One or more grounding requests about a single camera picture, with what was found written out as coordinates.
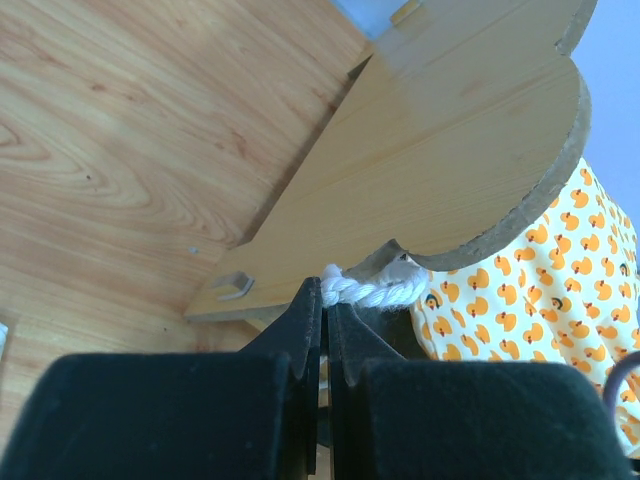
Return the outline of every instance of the duck print fabric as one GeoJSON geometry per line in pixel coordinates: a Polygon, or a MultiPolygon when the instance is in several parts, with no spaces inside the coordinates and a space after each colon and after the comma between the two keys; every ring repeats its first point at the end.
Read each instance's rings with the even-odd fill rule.
{"type": "MultiPolygon", "coordinates": [[[[439,360],[563,362],[602,393],[640,349],[636,233],[582,159],[546,212],[497,254],[450,272],[411,307],[418,342],[439,360]]],[[[640,372],[618,398],[619,437],[640,454],[640,372]]]]}

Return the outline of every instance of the fabric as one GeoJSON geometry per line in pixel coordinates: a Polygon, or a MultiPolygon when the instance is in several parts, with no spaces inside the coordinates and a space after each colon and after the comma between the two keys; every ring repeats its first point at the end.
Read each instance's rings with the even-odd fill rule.
{"type": "MultiPolygon", "coordinates": [[[[411,307],[414,332],[439,360],[572,365],[602,392],[640,349],[636,232],[582,159],[559,197],[507,247],[469,267],[430,271],[411,307]]],[[[627,455],[640,453],[640,372],[620,391],[627,455]]]]}

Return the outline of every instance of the wood grain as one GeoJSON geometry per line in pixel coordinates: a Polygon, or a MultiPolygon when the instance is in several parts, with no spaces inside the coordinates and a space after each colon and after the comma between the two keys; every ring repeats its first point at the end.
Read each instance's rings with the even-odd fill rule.
{"type": "Polygon", "coordinates": [[[236,349],[181,314],[364,44],[328,1],[0,5],[0,448],[56,357],[236,349]]]}
{"type": "Polygon", "coordinates": [[[376,41],[372,58],[255,239],[249,293],[191,320],[260,315],[324,266],[351,267],[390,239],[425,267],[497,252],[541,215],[586,142],[589,94],[568,57],[595,0],[432,0],[376,41]]]}

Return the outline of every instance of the wooden floor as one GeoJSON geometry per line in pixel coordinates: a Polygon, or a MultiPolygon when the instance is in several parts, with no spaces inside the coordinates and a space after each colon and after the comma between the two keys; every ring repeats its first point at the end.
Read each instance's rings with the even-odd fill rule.
{"type": "Polygon", "coordinates": [[[0,448],[60,355],[255,335],[181,315],[255,232],[363,43],[329,0],[0,3],[0,448]]]}

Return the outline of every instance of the white rope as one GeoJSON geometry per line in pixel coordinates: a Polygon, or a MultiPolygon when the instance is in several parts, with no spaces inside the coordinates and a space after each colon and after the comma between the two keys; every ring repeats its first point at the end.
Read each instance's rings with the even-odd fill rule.
{"type": "Polygon", "coordinates": [[[412,305],[429,287],[427,271],[401,255],[389,263],[370,283],[342,275],[337,265],[327,265],[322,274],[325,307],[349,303],[360,307],[393,308],[412,305]]]}

